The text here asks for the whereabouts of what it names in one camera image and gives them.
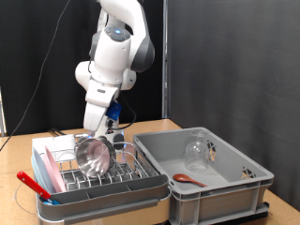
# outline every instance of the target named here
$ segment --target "plastic spoon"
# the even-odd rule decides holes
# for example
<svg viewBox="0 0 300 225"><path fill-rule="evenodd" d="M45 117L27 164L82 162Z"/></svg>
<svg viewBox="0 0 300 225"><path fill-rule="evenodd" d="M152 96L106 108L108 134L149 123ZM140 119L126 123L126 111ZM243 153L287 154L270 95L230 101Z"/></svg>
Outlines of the plastic spoon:
<svg viewBox="0 0 300 225"><path fill-rule="evenodd" d="M205 185L203 183L200 183L200 182L197 182L197 181L193 180L192 178L190 178L189 176L187 176L185 174L182 174L182 173L175 174L172 177L172 179L177 181L177 182L191 182L191 183L194 183L196 185L199 185L200 187L207 187L207 185Z"/></svg>
<svg viewBox="0 0 300 225"><path fill-rule="evenodd" d="M41 187L36 181L34 181L29 175L25 172L18 172L17 177L31 189L33 189L40 197L47 200L47 204L59 204L57 201L51 200L51 195Z"/></svg>

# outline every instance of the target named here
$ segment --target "black backdrop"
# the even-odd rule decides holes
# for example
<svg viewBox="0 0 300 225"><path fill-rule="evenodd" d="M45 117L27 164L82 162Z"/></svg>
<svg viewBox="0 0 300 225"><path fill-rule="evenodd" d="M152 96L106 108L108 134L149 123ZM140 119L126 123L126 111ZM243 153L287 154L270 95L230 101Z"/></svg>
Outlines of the black backdrop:
<svg viewBox="0 0 300 225"><path fill-rule="evenodd" d="M67 0L2 0L0 2L0 82L7 134L17 126L38 83L39 70L54 28ZM163 1L143 3L156 48L152 67L138 74L136 85L125 91L138 121L161 118ZM40 87L16 134L49 128L83 127L85 90L75 80L75 67L89 60L91 38L97 31L99 3L71 0L60 22L46 62ZM120 122L133 116L124 106Z"/></svg>
<svg viewBox="0 0 300 225"><path fill-rule="evenodd" d="M300 210L300 1L172 0L168 20L171 119L263 165Z"/></svg>

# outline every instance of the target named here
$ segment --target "table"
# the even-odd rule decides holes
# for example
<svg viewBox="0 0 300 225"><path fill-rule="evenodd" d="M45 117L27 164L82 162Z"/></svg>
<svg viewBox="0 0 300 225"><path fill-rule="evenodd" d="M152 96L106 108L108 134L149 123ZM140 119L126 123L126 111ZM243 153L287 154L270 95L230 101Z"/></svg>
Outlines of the table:
<svg viewBox="0 0 300 225"><path fill-rule="evenodd" d="M125 130L125 140L132 143L133 134L155 132L161 130L179 129L169 119L135 123ZM65 130L67 134L83 133L84 129ZM51 137L50 133L28 134L12 137L0 153L0 221L5 225L36 225L37 216L24 212L14 199L14 193L20 181L16 174L24 171L33 177L31 168L31 140L33 138ZM270 203L269 216L244 225L285 225L300 224L300 213L282 201L275 194L266 190L264 201ZM18 203L30 213L36 213L35 193L29 187L22 185L18 191Z"/></svg>

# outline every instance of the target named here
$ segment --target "metal bowl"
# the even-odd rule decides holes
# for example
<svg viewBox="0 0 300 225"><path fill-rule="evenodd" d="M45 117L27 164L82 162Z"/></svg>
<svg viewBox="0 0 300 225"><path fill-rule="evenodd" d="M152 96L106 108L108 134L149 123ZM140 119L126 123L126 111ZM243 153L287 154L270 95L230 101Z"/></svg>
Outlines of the metal bowl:
<svg viewBox="0 0 300 225"><path fill-rule="evenodd" d="M86 139L77 147L76 160L86 176L96 178L114 166L115 150L106 139Z"/></svg>

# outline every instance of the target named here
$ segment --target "wine glass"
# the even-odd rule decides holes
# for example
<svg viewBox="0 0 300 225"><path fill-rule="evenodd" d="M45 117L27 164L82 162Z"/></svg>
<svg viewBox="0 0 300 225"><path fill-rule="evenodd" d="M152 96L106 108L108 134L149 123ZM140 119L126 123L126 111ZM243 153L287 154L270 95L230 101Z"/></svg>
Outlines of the wine glass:
<svg viewBox="0 0 300 225"><path fill-rule="evenodd" d="M209 134L209 131L197 128L192 129L190 134L197 137L197 141L187 146L185 166L188 170L193 172L204 172L208 167L208 148L204 142L204 137Z"/></svg>

